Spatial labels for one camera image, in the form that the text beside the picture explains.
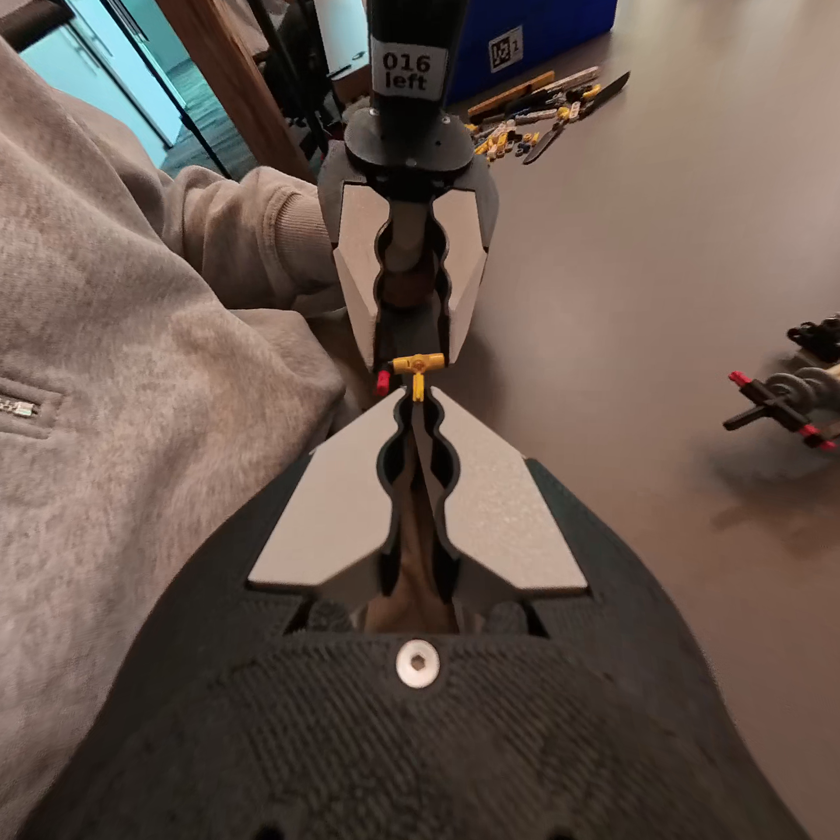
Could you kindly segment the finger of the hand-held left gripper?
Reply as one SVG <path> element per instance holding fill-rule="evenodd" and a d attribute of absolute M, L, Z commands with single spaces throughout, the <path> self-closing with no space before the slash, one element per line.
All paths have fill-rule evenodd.
<path fill-rule="evenodd" d="M 454 365 L 466 341 L 482 281 L 487 251 L 483 245 L 476 195 L 453 190 L 432 202 L 432 218 L 443 236 L 436 287 L 441 349 Z"/>
<path fill-rule="evenodd" d="M 365 367 L 376 366 L 382 321 L 379 285 L 384 267 L 378 246 L 392 221 L 388 201 L 367 185 L 345 183 L 339 239 L 333 250 L 353 337 Z"/>

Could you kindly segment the pile of loose lego pieces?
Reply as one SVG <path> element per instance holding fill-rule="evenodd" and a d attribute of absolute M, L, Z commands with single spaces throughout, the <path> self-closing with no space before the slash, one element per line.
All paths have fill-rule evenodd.
<path fill-rule="evenodd" d="M 506 157 L 537 162 L 570 126 L 623 93 L 631 76 L 603 83 L 599 66 L 558 79 L 547 73 L 483 101 L 469 110 L 466 125 L 474 156 L 489 164 Z"/>

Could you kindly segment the person's left hand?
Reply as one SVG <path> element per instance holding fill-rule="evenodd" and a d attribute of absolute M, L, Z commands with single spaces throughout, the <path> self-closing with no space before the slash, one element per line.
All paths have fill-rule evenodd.
<path fill-rule="evenodd" d="M 403 271 L 387 269 L 380 282 L 380 303 L 398 310 L 420 307 L 435 291 L 436 275 L 433 259 Z"/>

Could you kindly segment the person's left forearm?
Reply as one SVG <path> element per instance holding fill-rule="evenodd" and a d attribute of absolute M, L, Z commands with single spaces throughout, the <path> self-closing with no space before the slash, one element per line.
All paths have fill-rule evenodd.
<path fill-rule="evenodd" d="M 160 236 L 230 310 L 288 310 L 339 287 L 317 189 L 266 166 L 235 182 L 191 165 L 159 171 Z"/>

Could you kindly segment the person in grey hoodie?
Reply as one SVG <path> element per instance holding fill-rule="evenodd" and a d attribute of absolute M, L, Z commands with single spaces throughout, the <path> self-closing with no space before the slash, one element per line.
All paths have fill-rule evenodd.
<path fill-rule="evenodd" d="M 227 309 L 160 236 L 118 120 L 1 50 L 2 838 L 88 734 L 154 604 L 328 431 L 293 307 Z"/>

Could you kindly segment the black tripod stand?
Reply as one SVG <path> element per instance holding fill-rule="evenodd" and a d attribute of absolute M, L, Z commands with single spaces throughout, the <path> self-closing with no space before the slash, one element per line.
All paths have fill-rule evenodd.
<path fill-rule="evenodd" d="M 343 131 L 328 102 L 334 93 L 315 3 L 288 2 L 279 23 L 272 22 L 266 2 L 248 1 L 267 48 L 257 63 L 290 128 L 302 132 L 299 145 L 308 161 L 322 162 L 329 144 Z"/>

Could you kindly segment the wooden door frame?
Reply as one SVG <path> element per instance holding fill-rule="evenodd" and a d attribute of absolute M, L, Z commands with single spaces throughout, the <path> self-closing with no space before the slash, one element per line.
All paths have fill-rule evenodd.
<path fill-rule="evenodd" d="M 257 162 L 314 183 L 312 168 L 228 5 L 220 1 L 159 1 L 157 5 Z"/>

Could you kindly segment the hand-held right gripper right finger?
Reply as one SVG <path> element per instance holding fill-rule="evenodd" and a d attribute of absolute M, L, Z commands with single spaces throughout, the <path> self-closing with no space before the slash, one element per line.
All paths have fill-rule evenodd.
<path fill-rule="evenodd" d="M 583 593 L 587 581 L 523 455 L 441 388 L 415 412 L 444 602 L 499 604 Z"/>

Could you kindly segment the glass door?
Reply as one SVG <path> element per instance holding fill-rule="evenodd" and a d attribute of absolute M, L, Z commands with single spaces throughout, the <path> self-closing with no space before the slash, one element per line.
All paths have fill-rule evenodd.
<path fill-rule="evenodd" d="M 102 2 L 70 1 L 72 18 L 21 57 L 53 88 L 124 123 L 154 164 L 182 131 L 177 94 L 146 48 L 116 23 Z"/>

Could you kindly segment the blue plastic bin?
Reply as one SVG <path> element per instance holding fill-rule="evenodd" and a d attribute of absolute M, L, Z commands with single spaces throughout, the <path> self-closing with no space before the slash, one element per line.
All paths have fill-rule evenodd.
<path fill-rule="evenodd" d="M 447 102 L 460 102 L 609 32 L 616 1 L 472 1 Z"/>

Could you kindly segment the partly built lego model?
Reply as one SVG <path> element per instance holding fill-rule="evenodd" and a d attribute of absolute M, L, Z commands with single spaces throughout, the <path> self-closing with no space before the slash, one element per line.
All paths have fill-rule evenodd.
<path fill-rule="evenodd" d="M 839 314 L 788 329 L 795 346 L 787 370 L 761 380 L 729 374 L 750 407 L 722 423 L 728 432 L 767 419 L 814 450 L 837 452 L 839 441 Z"/>

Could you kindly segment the yellow lego cross connector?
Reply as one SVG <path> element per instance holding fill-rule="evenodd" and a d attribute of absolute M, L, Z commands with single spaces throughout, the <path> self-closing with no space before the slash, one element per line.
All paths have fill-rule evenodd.
<path fill-rule="evenodd" d="M 412 376 L 413 402 L 421 403 L 425 398 L 425 377 L 427 373 L 443 370 L 447 360 L 443 353 L 415 353 L 391 360 L 394 374 Z"/>

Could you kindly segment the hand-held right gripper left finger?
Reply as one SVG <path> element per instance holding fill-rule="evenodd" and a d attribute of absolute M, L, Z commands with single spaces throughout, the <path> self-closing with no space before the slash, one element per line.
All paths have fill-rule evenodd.
<path fill-rule="evenodd" d="M 403 428 L 399 387 L 312 452 L 302 477 L 248 573 L 258 590 L 363 606 L 381 589 L 379 559 L 396 535 L 381 473 Z"/>

